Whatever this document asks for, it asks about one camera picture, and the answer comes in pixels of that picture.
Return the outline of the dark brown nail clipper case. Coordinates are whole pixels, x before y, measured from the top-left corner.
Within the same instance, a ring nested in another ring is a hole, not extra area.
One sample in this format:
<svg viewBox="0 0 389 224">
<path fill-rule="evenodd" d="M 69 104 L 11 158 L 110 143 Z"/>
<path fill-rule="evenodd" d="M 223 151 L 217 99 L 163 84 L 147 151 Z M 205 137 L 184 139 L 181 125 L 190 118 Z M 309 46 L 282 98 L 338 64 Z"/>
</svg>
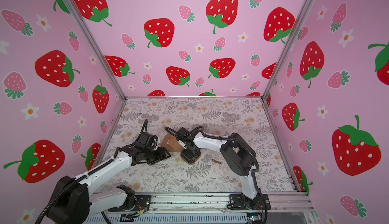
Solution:
<svg viewBox="0 0 389 224">
<path fill-rule="evenodd" d="M 195 164 L 201 156 L 200 150 L 194 153 L 189 149 L 185 149 L 181 143 L 179 143 L 176 137 L 168 134 L 161 141 L 160 146 L 165 148 L 168 152 L 179 153 L 181 159 L 189 165 Z"/>
</svg>

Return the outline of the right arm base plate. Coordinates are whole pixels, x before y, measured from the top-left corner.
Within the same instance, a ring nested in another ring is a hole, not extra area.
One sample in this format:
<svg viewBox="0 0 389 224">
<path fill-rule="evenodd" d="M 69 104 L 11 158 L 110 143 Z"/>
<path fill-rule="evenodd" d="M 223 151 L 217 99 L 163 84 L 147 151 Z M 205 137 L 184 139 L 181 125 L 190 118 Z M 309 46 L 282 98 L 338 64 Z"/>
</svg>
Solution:
<svg viewBox="0 0 389 224">
<path fill-rule="evenodd" d="M 230 210 L 271 210 L 268 195 L 257 194 L 254 199 L 250 199 L 243 194 L 229 195 L 230 202 L 227 208 Z"/>
</svg>

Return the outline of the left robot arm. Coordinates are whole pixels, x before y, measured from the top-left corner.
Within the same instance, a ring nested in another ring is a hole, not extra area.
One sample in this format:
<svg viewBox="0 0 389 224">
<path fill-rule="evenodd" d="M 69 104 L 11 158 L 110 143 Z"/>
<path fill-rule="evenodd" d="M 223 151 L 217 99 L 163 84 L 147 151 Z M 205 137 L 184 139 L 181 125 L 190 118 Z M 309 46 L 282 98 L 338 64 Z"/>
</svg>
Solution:
<svg viewBox="0 0 389 224">
<path fill-rule="evenodd" d="M 139 203 L 130 187 L 119 185 L 101 193 L 96 190 L 125 169 L 170 158 L 170 153 L 157 143 L 156 135 L 142 132 L 134 143 L 116 148 L 109 160 L 76 177 L 61 178 L 36 223 L 48 217 L 57 224 L 82 224 L 88 217 L 112 208 L 122 206 L 132 211 Z"/>
</svg>

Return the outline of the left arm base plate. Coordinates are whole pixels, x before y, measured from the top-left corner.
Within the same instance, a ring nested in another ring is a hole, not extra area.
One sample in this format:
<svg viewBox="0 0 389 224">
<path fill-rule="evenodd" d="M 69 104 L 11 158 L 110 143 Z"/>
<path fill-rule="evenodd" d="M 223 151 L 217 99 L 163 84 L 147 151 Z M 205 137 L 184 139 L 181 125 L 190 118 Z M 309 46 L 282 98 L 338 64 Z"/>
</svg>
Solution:
<svg viewBox="0 0 389 224">
<path fill-rule="evenodd" d="M 119 207 L 110 208 L 109 212 L 121 212 L 121 211 L 129 211 L 136 212 L 141 210 L 148 210 L 151 203 L 151 195 L 134 195 L 132 197 L 128 197 L 124 204 Z"/>
</svg>

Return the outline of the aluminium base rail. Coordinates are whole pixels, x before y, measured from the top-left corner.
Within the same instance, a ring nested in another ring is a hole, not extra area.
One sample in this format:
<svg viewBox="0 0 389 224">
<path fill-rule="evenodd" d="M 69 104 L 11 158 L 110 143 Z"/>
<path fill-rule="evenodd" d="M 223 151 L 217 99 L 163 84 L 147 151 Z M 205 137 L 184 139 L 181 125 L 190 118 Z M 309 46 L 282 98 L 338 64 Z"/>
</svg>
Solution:
<svg viewBox="0 0 389 224">
<path fill-rule="evenodd" d="M 102 197 L 106 192 L 93 194 L 91 202 L 97 202 L 103 210 L 119 207 L 118 201 L 113 197 L 119 196 L 115 192 L 110 193 L 109 202 L 103 203 Z M 173 213 L 173 212 L 265 212 L 263 210 L 230 210 L 227 205 L 230 202 L 229 195 L 240 193 L 140 193 L 131 195 L 151 195 L 149 213 Z M 268 212 L 313 212 L 313 205 L 304 192 L 265 192 L 268 195 L 271 210 Z"/>
</svg>

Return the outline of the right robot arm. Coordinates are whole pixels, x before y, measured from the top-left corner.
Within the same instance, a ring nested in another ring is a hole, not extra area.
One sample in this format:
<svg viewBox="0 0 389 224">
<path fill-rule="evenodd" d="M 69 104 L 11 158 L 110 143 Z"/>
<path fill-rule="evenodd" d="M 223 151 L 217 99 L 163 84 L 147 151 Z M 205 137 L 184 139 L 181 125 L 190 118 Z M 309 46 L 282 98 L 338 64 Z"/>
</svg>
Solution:
<svg viewBox="0 0 389 224">
<path fill-rule="evenodd" d="M 199 159 L 201 149 L 212 150 L 221 153 L 227 166 L 240 177 L 243 204 L 239 207 L 238 204 L 231 203 L 230 209 L 248 208 L 265 212 L 270 210 L 269 202 L 256 181 L 255 174 L 259 172 L 256 153 L 239 134 L 215 136 L 206 134 L 201 126 L 192 131 L 181 128 L 171 134 L 184 147 L 181 158 L 188 164 L 193 164 Z"/>
</svg>

